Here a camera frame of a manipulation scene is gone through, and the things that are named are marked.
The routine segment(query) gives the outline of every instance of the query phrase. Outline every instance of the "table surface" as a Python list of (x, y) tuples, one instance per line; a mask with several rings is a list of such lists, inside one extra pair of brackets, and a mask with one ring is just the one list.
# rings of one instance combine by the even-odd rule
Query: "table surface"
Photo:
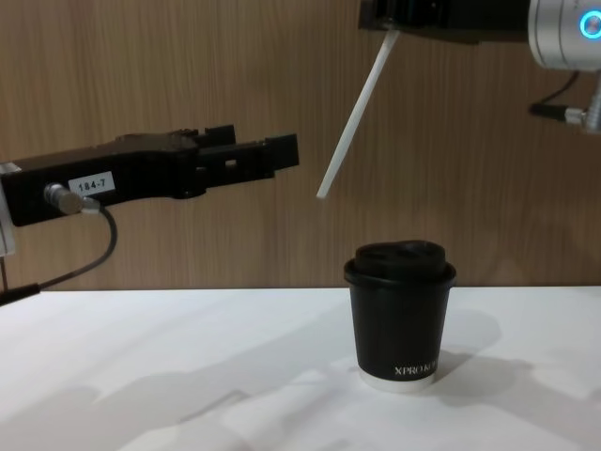
[(346, 289), (46, 293), (0, 310), (0, 448), (599, 450), (600, 298), (454, 289), (407, 396), (361, 382)]

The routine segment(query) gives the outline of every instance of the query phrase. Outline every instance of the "white stick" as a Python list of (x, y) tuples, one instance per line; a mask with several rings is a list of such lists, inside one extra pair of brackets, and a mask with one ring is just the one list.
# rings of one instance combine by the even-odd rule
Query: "white stick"
[(355, 107), (353, 108), (353, 111), (350, 114), (350, 117), (348, 118), (345, 130), (342, 132), (342, 136), (340, 136), (338, 146), (336, 146), (336, 150), (334, 151), (334, 154), (331, 157), (328, 172), (326, 172), (326, 176), (321, 182), (321, 186), (319, 187), (319, 191), (317, 192), (317, 197), (320, 199), (325, 199), (328, 195), (328, 191), (330, 190), (331, 185), (333, 184), (334, 179), (336, 178), (336, 174), (338, 174), (340, 166), (345, 160), (348, 148), (350, 147), (350, 144), (353, 141), (353, 137), (355, 136), (355, 132), (359, 127), (359, 123), (361, 122), (363, 113), (365, 112), (365, 108), (367, 107), (367, 103), (369, 102), (370, 97), (372, 97), (372, 93), (374, 92), (374, 88), (376, 87), (376, 83), (378, 82), (379, 75), (384, 69), (386, 60), (391, 54), (391, 50), (393, 49), (394, 43), (396, 42), (399, 34), (400, 32), (397, 30), (391, 30), (388, 33), (386, 33), (386, 38), (384, 38), (382, 47), (379, 49), (378, 57), (376, 58), (374, 67), (369, 73), (367, 81), (365, 82), (365, 86), (361, 91), (361, 95), (359, 96), (357, 103), (355, 103)]

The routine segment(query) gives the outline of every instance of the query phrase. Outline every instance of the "cup lid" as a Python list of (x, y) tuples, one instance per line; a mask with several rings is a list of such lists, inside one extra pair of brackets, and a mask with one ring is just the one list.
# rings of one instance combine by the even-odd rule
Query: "cup lid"
[(347, 263), (347, 280), (370, 278), (402, 285), (429, 285), (455, 280), (455, 269), (446, 261), (444, 248), (430, 241), (369, 244), (359, 248)]

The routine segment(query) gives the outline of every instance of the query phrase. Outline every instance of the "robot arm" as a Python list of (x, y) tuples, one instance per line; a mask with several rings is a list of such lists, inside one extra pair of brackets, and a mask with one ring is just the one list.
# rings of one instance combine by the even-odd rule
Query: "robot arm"
[[(524, 41), (546, 69), (601, 70), (600, 0), (365, 0), (360, 27), (477, 44)], [(531, 113), (601, 132), (601, 80), (587, 110), (532, 105)]]
[(0, 294), (0, 305), (96, 268), (113, 252), (116, 225), (107, 206), (148, 197), (190, 199), (207, 189), (270, 179), (299, 164), (296, 135), (237, 144), (233, 126), (131, 134), (111, 143), (0, 165), (0, 257), (15, 251), (12, 226), (99, 212), (111, 243), (97, 261), (43, 284)]

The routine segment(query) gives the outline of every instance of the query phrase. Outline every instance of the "cable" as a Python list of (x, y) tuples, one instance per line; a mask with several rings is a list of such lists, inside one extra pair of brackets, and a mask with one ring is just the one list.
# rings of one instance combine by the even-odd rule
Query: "cable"
[(568, 79), (568, 81), (565, 82), (565, 84), (561, 88), (559, 88), (554, 93), (546, 96), (545, 98), (541, 99), (540, 101), (530, 105), (530, 114), (537, 117), (544, 117), (546, 119), (554, 119), (560, 122), (566, 122), (566, 115), (568, 114), (568, 109), (570, 107), (568, 105), (549, 105), (548, 103), (550, 101), (554, 101), (555, 99), (560, 97), (564, 92), (570, 89), (576, 83), (579, 76), (580, 72), (577, 70), (574, 71)]
[(2, 273), (2, 290), (8, 290), (7, 263), (4, 257), (0, 257), (0, 272)]
[(570, 76), (570, 78), (568, 79), (567, 82), (565, 82), (565, 85), (563, 85), (561, 88), (559, 88), (557, 91), (555, 91), (553, 94), (549, 94), (548, 96), (546, 96), (545, 98), (543, 98), (542, 100), (534, 103), (539, 104), (539, 105), (544, 105), (545, 103), (549, 103), (550, 101), (554, 101), (555, 99), (557, 99), (558, 97), (560, 97), (564, 92), (566, 92), (569, 88), (571, 88), (576, 81), (578, 80), (578, 77), (580, 76), (580, 72), (575, 70), (572, 75)]
[(90, 272), (90, 271), (98, 268), (102, 263), (104, 263), (106, 260), (108, 260), (109, 257), (113, 254), (113, 252), (116, 248), (116, 242), (118, 239), (118, 232), (117, 232), (117, 228), (116, 228), (115, 218), (105, 207), (100, 207), (99, 213), (102, 216), (104, 216), (104, 218), (106, 218), (106, 221), (108, 222), (109, 228), (111, 231), (111, 239), (109, 240), (109, 245), (108, 245), (106, 251), (104, 252), (104, 254), (102, 254), (101, 257), (97, 258), (92, 263), (89, 263), (89, 264), (83, 266), (79, 270), (76, 270), (73, 272), (68, 272), (59, 277), (56, 277), (55, 279), (51, 279), (47, 282), (43, 282), (43, 283), (39, 284), (39, 289), (47, 289), (47, 288), (53, 287), (54, 285), (62, 284), (63, 282), (66, 282), (70, 279), (73, 279), (82, 274), (85, 274), (86, 272)]
[(73, 277), (77, 277), (79, 275), (85, 274), (86, 272), (92, 271), (95, 268), (98, 268), (106, 260), (108, 260), (116, 248), (116, 242), (118, 238), (116, 222), (113, 215), (105, 207), (100, 207), (99, 213), (106, 219), (107, 223), (109, 224), (111, 233), (109, 245), (104, 254), (102, 254), (102, 256), (94, 260), (92, 263), (83, 266), (79, 270), (68, 272), (67, 274), (63, 274), (42, 284), (31, 284), (26, 285), (24, 287), (7, 289), (3, 293), (0, 293), (0, 306), (8, 305), (9, 303), (16, 303), (17, 301), (20, 301), (22, 299), (39, 294), (43, 289), (62, 284), (63, 282), (72, 279)]

